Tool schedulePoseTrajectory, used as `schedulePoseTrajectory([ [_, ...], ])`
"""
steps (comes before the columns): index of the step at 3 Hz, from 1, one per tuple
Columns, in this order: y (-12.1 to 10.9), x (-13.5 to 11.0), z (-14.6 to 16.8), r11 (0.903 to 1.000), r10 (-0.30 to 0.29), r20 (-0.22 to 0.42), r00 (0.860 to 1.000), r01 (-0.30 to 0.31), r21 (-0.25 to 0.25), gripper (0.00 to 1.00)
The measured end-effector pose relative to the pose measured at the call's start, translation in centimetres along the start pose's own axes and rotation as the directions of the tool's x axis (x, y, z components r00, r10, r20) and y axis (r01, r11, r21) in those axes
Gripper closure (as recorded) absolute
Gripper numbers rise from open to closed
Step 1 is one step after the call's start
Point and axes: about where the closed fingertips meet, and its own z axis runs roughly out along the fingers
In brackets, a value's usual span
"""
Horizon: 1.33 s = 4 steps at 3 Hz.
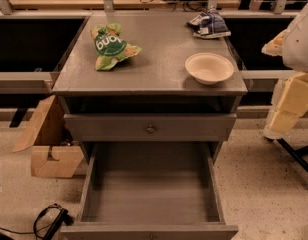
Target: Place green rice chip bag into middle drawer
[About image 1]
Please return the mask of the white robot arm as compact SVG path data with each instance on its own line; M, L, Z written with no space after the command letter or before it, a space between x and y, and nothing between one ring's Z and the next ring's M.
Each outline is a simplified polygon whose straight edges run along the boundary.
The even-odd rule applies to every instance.
M283 64L294 71L275 85L263 131L266 138L280 139L308 111L308 3L261 52L281 56Z

